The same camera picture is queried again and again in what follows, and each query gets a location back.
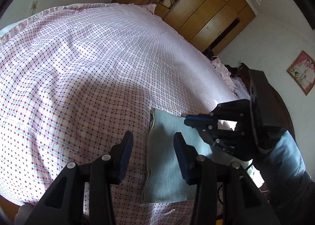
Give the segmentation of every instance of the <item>pink and white plaid fabric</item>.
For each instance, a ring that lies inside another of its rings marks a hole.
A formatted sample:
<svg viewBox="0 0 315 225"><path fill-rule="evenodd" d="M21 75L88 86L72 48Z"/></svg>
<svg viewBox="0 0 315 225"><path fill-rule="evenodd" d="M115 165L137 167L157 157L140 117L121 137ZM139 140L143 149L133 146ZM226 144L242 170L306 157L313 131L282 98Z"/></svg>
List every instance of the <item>pink and white plaid fabric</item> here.
<svg viewBox="0 0 315 225"><path fill-rule="evenodd" d="M127 175L111 187L117 224L188 224L192 201L141 202L150 109L206 113L236 97L155 5L86 7L37 15L2 43L0 194L36 203L68 162L93 161L130 130Z"/></svg>

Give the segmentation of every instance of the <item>silver bolt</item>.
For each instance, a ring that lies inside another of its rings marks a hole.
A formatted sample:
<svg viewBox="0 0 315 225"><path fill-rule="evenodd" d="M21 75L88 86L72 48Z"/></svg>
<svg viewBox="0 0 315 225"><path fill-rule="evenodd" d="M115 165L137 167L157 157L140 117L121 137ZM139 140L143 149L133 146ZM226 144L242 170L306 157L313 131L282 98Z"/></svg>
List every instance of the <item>silver bolt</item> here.
<svg viewBox="0 0 315 225"><path fill-rule="evenodd" d="M238 163L237 161L233 161L233 162L231 163L231 166L232 166L233 168L235 168L235 169L239 169L239 168L241 167L241 164Z"/></svg>
<svg viewBox="0 0 315 225"><path fill-rule="evenodd" d="M109 154L105 154L102 156L102 160L104 160L104 161L108 161L110 159L111 159L111 155L109 155Z"/></svg>
<svg viewBox="0 0 315 225"><path fill-rule="evenodd" d="M72 169L72 168L75 168L75 167L76 167L76 164L75 164L75 162L70 162L70 163L67 164L67 167L68 167L69 169Z"/></svg>
<svg viewBox="0 0 315 225"><path fill-rule="evenodd" d="M206 157L205 156L203 156L203 155L198 155L197 157L196 157L196 159L198 160L198 161L205 161L206 160Z"/></svg>

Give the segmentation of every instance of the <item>framed picture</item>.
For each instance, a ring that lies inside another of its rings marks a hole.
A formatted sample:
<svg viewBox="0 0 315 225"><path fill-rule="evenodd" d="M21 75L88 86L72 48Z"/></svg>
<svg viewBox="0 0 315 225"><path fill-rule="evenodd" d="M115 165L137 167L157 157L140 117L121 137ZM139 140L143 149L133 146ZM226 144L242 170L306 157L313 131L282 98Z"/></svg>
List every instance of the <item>framed picture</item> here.
<svg viewBox="0 0 315 225"><path fill-rule="evenodd" d="M296 81L305 95L311 91L315 85L315 61L304 51L290 66L287 72Z"/></svg>

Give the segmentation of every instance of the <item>wooden wardrobe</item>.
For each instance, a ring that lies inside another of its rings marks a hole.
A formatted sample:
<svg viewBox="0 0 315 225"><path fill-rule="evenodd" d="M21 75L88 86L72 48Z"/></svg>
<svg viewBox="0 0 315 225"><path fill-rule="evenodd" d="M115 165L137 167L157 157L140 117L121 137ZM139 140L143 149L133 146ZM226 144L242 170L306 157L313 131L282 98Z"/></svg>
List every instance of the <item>wooden wardrobe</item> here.
<svg viewBox="0 0 315 225"><path fill-rule="evenodd" d="M150 0L112 0L121 4L155 3L155 14L199 51L218 55L255 17L246 0L171 0L170 8Z"/></svg>

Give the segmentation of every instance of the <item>dark brown headboard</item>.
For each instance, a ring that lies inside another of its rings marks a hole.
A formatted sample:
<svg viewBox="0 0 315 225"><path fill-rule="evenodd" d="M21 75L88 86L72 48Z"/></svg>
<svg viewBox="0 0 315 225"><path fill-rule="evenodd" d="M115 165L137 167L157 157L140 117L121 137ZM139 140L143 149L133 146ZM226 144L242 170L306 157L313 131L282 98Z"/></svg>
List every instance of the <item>dark brown headboard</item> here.
<svg viewBox="0 0 315 225"><path fill-rule="evenodd" d="M239 77L242 79L242 81L244 82L247 91L249 93L249 89L250 89L250 75L249 75L249 68L245 65L245 64L241 64L240 67L238 67L238 73L239 73ZM288 131L290 132L290 134L292 135L292 137L295 139L295 133L294 133L294 127L293 127L293 123L291 120L291 116L290 113L284 103L284 101L282 100L281 96L279 95L279 93L272 87L273 90L273 94L275 95L276 98L276 102L277 102L277 109L278 109L278 114L280 115L281 118L281 126L283 128L288 129Z"/></svg>

